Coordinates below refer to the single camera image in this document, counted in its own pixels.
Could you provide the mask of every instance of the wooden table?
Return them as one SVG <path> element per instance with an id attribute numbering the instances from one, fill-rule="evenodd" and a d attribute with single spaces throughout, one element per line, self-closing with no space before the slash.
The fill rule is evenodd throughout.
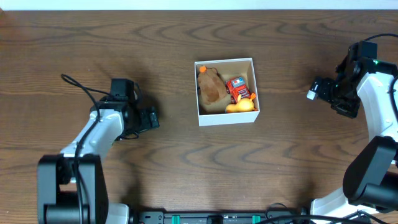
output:
<path id="1" fill-rule="evenodd" d="M 290 207 L 341 187 L 368 143 L 363 109 L 349 119 L 306 99 L 334 77 L 349 45 L 398 32 L 395 11 L 68 11 L 0 17 L 0 223 L 35 223 L 36 167 L 88 120 L 90 99 L 66 73 L 108 91 L 138 82 L 160 128 L 117 142 L 104 165 L 109 199 L 166 210 Z M 380 58 L 396 63 L 383 37 Z M 255 123 L 198 127 L 193 63 L 252 57 Z M 396 222 L 398 213 L 379 215 Z"/>

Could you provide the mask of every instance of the toy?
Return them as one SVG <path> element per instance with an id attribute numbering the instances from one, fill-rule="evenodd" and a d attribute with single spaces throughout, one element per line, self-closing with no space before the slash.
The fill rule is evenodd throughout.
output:
<path id="1" fill-rule="evenodd" d="M 236 112 L 250 112 L 256 110 L 254 108 L 253 99 L 255 99 L 256 94 L 252 93 L 250 98 L 243 98 L 242 95 L 238 95 L 238 102 L 236 104 L 230 104 L 225 108 L 227 113 Z"/>
<path id="2" fill-rule="evenodd" d="M 204 104 L 210 105 L 226 97 L 223 81 L 217 75 L 217 69 L 200 67 L 198 75 L 198 85 Z"/>
<path id="3" fill-rule="evenodd" d="M 242 95 L 241 98 L 249 98 L 250 90 L 247 88 L 246 83 L 242 77 L 233 78 L 226 82 L 226 92 L 231 94 L 231 102 L 238 102 L 238 96 Z"/>

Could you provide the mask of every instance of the wood grain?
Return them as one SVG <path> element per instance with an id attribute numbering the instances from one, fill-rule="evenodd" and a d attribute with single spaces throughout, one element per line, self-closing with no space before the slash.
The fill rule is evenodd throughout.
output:
<path id="1" fill-rule="evenodd" d="M 398 32 L 395 11 L 67 11 L 0 17 L 0 223 L 36 223 L 36 166 L 82 129 L 91 102 L 60 79 L 108 90 L 138 82 L 160 128 L 114 145 L 110 200 L 167 210 L 296 206 L 342 184 L 368 142 L 348 119 L 308 101 L 348 46 Z M 396 62 L 396 40 L 379 57 Z M 198 127 L 193 63 L 252 57 L 261 113 L 253 124 Z M 398 214 L 380 215 L 396 222 Z"/>

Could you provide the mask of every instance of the yellow rubber duck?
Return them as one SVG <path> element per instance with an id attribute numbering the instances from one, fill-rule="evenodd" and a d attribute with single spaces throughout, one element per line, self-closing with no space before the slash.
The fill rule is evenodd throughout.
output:
<path id="1" fill-rule="evenodd" d="M 252 93 L 250 98 L 242 98 L 239 94 L 238 102 L 236 104 L 230 104 L 225 108 L 227 113 L 237 113 L 237 112 L 250 112 L 256 110 L 254 108 L 253 99 L 255 99 L 256 94 Z"/>

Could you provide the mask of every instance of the white wall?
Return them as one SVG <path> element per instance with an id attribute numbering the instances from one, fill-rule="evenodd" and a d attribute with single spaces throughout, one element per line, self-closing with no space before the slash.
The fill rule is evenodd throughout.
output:
<path id="1" fill-rule="evenodd" d="M 3 10 L 398 9 L 398 0 L 0 0 Z"/>

